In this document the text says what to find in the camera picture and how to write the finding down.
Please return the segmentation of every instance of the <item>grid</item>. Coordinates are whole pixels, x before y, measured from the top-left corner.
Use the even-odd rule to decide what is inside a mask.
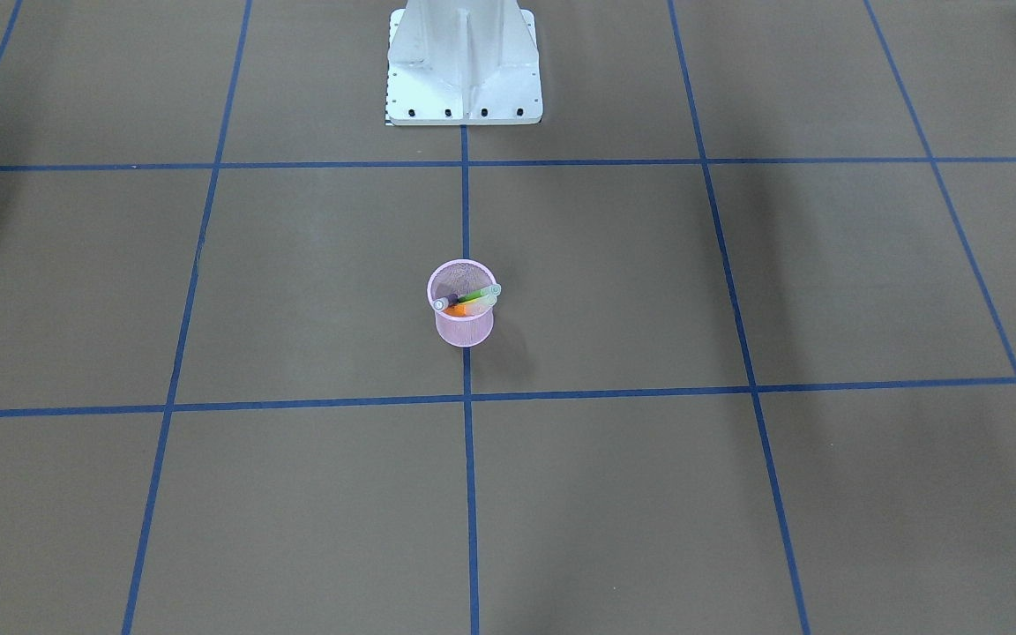
[[[466,490],[468,509],[468,562],[469,562],[469,619],[471,619],[471,632],[477,635],[480,632],[480,599],[479,599],[479,566],[478,566],[478,509],[477,509],[477,470],[474,459],[474,442],[472,442],[472,403],[491,401],[518,401],[518,400],[581,400],[581,398],[615,398],[615,397],[676,397],[677,395],[714,395],[714,394],[743,394],[750,395],[754,412],[755,424],[757,424],[759,439],[761,439],[763,454],[765,454],[765,465],[767,478],[770,482],[772,503],[777,513],[778,529],[782,537],[782,547],[785,551],[786,568],[789,572],[789,579],[792,585],[796,606],[799,612],[799,622],[801,622],[802,632],[808,634],[811,631],[810,619],[808,618],[806,594],[803,591],[802,582],[799,581],[799,571],[796,565],[795,552],[789,523],[787,523],[785,509],[783,509],[781,492],[778,486],[778,471],[775,469],[775,461],[771,450],[771,443],[767,437],[765,414],[763,414],[762,395],[774,393],[795,393],[795,392],[822,392],[822,391],[870,391],[870,390],[895,390],[895,389],[931,389],[931,387],[947,386],[991,386],[991,385],[1011,385],[1016,386],[1016,355],[1013,351],[1011,338],[1009,338],[1003,321],[1000,318],[1000,311],[997,309],[991,290],[988,289],[982,270],[979,268],[974,253],[972,253],[971,243],[968,241],[963,223],[956,212],[952,194],[947,188],[940,166],[953,163],[989,163],[989,164],[1016,164],[1016,156],[939,156],[933,151],[932,145],[924,132],[919,123],[918,113],[912,104],[910,96],[900,75],[899,67],[892,57],[892,50],[886,39],[886,34],[880,25],[878,15],[874,10],[871,0],[864,0],[864,8],[875,28],[876,37],[879,40],[880,52],[886,57],[888,67],[891,69],[896,88],[906,106],[911,124],[919,137],[919,143],[924,148],[923,156],[897,156],[897,157],[710,157],[705,149],[705,140],[701,131],[700,116],[698,112],[699,87],[693,87],[690,78],[688,59],[685,55],[685,42],[682,41],[681,28],[678,21],[677,8],[673,0],[665,0],[672,20],[672,30],[675,39],[675,47],[680,62],[685,92],[688,97],[688,108],[691,114],[692,128],[695,133],[696,156],[689,157],[611,157],[611,160],[590,160],[580,157],[580,160],[544,160],[544,161],[479,161],[469,157],[468,131],[464,126],[459,129],[459,161],[363,161],[363,162],[225,162],[224,153],[227,136],[230,132],[231,109],[235,90],[238,87],[238,75],[241,72],[244,61],[246,31],[249,28],[251,8],[253,0],[245,0],[244,12],[242,16],[241,31],[238,33],[237,51],[231,72],[230,88],[227,91],[225,105],[221,114],[220,130],[217,134],[217,149],[212,163],[156,163],[156,164],[76,164],[76,165],[0,165],[0,172],[109,172],[109,171],[181,171],[181,170],[201,170],[210,171],[210,183],[205,194],[205,204],[202,212],[200,230],[198,230],[197,244],[193,252],[193,265],[190,268],[190,281],[187,287],[185,307],[181,322],[180,334],[178,334],[177,346],[175,346],[175,357],[169,390],[166,401],[154,404],[98,404],[90,406],[64,406],[64,407],[9,407],[0,409],[0,418],[33,418],[33,416],[77,416],[77,415],[125,415],[125,414],[153,414],[162,416],[161,430],[158,430],[156,454],[154,454],[148,497],[143,511],[143,521],[140,530],[140,539],[136,562],[132,576],[130,576],[130,589],[128,605],[124,616],[124,634],[132,632],[134,616],[136,616],[138,584],[142,574],[143,562],[146,551],[149,548],[149,537],[152,524],[152,514],[154,502],[156,502],[158,480],[165,465],[165,454],[167,450],[167,439],[171,428],[172,416],[175,412],[200,412],[200,411],[231,411],[231,410],[271,410],[271,409],[297,409],[298,407],[338,407],[338,406],[385,406],[418,403],[459,403],[464,407],[464,453],[466,453]],[[3,61],[3,54],[7,51],[11,34],[15,28],[17,15],[23,5],[23,0],[16,0],[9,16],[7,27],[0,42],[0,63]],[[732,259],[728,244],[726,244],[720,216],[718,215],[718,205],[716,198],[716,186],[714,186],[711,166],[716,165],[759,165],[759,164],[918,164],[927,165],[935,176],[936,184],[942,193],[943,204],[946,212],[951,217],[952,226],[959,238],[959,244],[970,265],[975,284],[979,288],[989,317],[1000,336],[1001,345],[1005,351],[1006,358],[1013,369],[1013,374],[1009,377],[983,377],[983,378],[943,378],[943,379],[900,379],[900,381],[866,381],[866,382],[829,382],[829,383],[793,383],[793,384],[762,384],[755,377],[755,370],[752,363],[751,346],[747,341],[746,317],[739,306],[739,297],[735,276],[732,269]],[[460,237],[462,237],[463,257],[469,257],[469,174],[472,169],[490,170],[497,168],[532,168],[532,166],[606,166],[606,165],[692,165],[701,169],[703,185],[706,189],[706,196],[710,205],[714,230],[720,252],[722,273],[725,277],[726,290],[731,298],[735,329],[739,337],[739,354],[743,359],[746,370],[746,384],[740,385],[700,385],[700,386],[666,386],[653,387],[653,389],[628,389],[628,390],[584,390],[584,391],[535,391],[535,392],[472,392],[471,385],[471,354],[469,350],[463,351],[463,389],[458,394],[423,394],[411,395],[411,397],[336,397],[336,398],[300,398],[300,400],[273,400],[273,401],[229,401],[229,402],[182,402],[177,398],[178,382],[183,367],[183,358],[186,348],[187,332],[189,332],[191,315],[194,309],[195,298],[197,297],[198,285],[198,264],[202,254],[203,245],[206,239],[206,229],[210,221],[210,214],[213,211],[215,189],[217,188],[218,174],[221,171],[233,170],[270,170],[270,169],[418,169],[418,168],[446,168],[456,169],[459,172],[460,192],[462,192],[462,210],[460,210]]]

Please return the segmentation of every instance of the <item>pink cup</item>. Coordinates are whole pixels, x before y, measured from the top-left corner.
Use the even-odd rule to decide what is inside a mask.
[[[439,266],[426,284],[426,300],[434,306],[437,298],[449,294],[464,295],[495,284],[492,270],[474,260],[451,260]],[[492,333],[492,307],[479,315],[453,317],[434,312],[438,334],[452,345],[469,346],[485,341]]]

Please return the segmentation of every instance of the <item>white metal bracket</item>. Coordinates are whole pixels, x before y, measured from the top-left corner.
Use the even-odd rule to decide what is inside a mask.
[[[516,0],[408,0],[391,13],[392,125],[538,124],[535,16]]]

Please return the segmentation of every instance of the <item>green marker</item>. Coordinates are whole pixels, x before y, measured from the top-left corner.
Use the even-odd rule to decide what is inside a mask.
[[[484,288],[484,290],[475,290],[473,293],[464,294],[462,297],[457,297],[457,304],[464,304],[466,302],[472,302],[478,300],[478,298],[489,297],[492,295],[496,297],[500,295],[500,284],[489,284]]]

